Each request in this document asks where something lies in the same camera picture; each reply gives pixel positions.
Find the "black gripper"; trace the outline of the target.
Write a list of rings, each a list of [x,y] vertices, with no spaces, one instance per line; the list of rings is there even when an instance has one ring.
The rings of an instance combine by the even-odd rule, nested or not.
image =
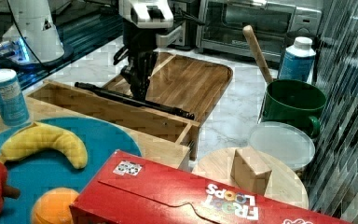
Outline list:
[[[158,29],[142,29],[135,24],[123,23],[124,58],[128,64],[122,69],[121,75],[131,83],[134,99],[144,101],[149,87],[148,78],[157,61],[156,34]]]

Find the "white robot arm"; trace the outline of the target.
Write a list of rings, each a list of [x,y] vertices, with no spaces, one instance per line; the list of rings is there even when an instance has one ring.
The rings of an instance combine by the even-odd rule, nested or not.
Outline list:
[[[158,58],[155,49],[175,42],[182,26],[174,26],[168,0],[118,0],[118,12],[124,46],[115,54],[114,64],[128,59],[120,74],[130,84],[132,96],[143,101]]]

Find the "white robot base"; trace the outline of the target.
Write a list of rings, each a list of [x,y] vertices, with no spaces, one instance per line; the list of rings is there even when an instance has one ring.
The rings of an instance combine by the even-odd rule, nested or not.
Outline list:
[[[3,34],[0,56],[20,66],[52,66],[68,55],[48,0],[7,0],[13,24]]]

